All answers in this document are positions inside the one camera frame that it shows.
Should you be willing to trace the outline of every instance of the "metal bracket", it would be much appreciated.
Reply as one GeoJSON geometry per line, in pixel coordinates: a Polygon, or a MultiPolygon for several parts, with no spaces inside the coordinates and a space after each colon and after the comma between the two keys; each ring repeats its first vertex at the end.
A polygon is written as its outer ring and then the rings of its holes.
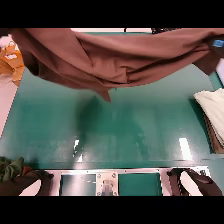
{"type": "Polygon", "coordinates": [[[98,173],[96,175],[96,196],[118,196],[118,173],[98,173]]]}

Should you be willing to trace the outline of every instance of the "white towel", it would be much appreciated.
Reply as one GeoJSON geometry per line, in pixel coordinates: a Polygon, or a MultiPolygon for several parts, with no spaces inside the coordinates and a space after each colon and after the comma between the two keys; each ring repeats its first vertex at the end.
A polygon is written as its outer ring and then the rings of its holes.
{"type": "Polygon", "coordinates": [[[215,92],[201,91],[194,94],[210,120],[216,137],[224,147],[224,89],[215,92]]]}

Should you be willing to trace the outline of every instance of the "orange object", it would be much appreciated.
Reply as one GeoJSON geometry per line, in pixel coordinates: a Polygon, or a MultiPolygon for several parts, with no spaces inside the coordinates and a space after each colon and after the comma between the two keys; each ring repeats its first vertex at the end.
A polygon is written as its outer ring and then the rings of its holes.
{"type": "Polygon", "coordinates": [[[11,74],[13,83],[19,86],[23,72],[24,62],[22,54],[19,50],[16,50],[16,44],[11,41],[0,52],[0,75],[11,74]]]}

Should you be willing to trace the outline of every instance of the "green table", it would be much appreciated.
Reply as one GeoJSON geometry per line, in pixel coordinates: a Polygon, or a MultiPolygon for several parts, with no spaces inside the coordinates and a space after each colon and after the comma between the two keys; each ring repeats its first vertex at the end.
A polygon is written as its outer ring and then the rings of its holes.
{"type": "Polygon", "coordinates": [[[224,190],[224,156],[211,154],[202,111],[193,98],[221,87],[217,74],[211,80],[213,85],[190,65],[149,85],[113,89],[108,103],[91,91],[50,83],[25,70],[0,155],[23,156],[38,169],[209,165],[224,190]],[[180,139],[187,140],[192,161],[184,160],[180,139]]]}

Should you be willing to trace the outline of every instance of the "blue object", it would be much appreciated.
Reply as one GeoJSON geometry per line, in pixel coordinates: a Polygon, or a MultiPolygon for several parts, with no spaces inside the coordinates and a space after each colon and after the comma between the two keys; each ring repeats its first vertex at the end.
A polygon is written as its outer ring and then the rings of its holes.
{"type": "Polygon", "coordinates": [[[213,43],[214,47],[224,47],[224,41],[223,40],[215,40],[213,43]]]}

